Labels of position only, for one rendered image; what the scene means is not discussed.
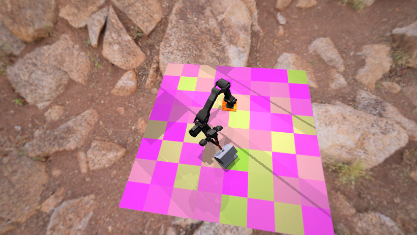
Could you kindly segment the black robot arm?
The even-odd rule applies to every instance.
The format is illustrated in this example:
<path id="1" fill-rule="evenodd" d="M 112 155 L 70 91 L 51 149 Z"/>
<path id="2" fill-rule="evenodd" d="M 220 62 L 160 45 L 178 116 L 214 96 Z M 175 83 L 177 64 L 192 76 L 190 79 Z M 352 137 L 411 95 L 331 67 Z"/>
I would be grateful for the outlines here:
<path id="1" fill-rule="evenodd" d="M 221 89 L 216 88 L 216 86 L 218 86 Z M 195 125 L 189 130 L 189 133 L 192 137 L 196 137 L 203 129 L 205 129 L 208 126 L 208 121 L 209 121 L 209 117 L 210 117 L 210 110 L 215 102 L 215 100 L 217 99 L 217 97 L 221 94 L 224 93 L 224 101 L 227 102 L 226 103 L 226 108 L 230 108 L 233 109 L 234 108 L 234 104 L 236 104 L 237 99 L 231 95 L 230 92 L 230 82 L 221 78 L 219 80 L 217 80 L 215 82 L 215 86 L 212 88 L 211 90 L 211 94 L 209 96 L 209 98 L 207 99 L 203 109 L 201 109 L 195 119 L 194 122 Z M 198 121 L 197 121 L 198 120 Z M 207 136 L 207 138 L 215 138 L 218 132 L 217 127 L 213 127 L 212 129 L 209 128 L 209 130 L 205 130 L 205 134 Z"/>

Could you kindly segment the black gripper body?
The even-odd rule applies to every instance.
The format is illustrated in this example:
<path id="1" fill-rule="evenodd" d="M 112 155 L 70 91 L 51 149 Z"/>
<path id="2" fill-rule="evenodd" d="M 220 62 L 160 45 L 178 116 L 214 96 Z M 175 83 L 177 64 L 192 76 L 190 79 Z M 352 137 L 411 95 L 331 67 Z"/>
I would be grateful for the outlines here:
<path id="1" fill-rule="evenodd" d="M 223 127 L 222 126 L 216 126 L 217 127 L 217 129 L 218 129 L 218 131 L 221 131 L 222 129 L 223 129 Z M 210 126 L 208 125 L 205 129 L 203 129 L 202 130 L 202 132 L 205 134 L 205 130 L 209 130 L 209 128 L 210 128 Z M 205 136 L 206 136 L 206 134 L 205 134 Z M 205 146 L 206 144 L 207 144 L 207 141 L 210 141 L 211 140 L 211 138 L 209 137 L 209 138 L 206 138 L 206 139 L 202 139 L 200 142 L 199 142 L 199 144 L 200 144 L 200 146 Z"/>

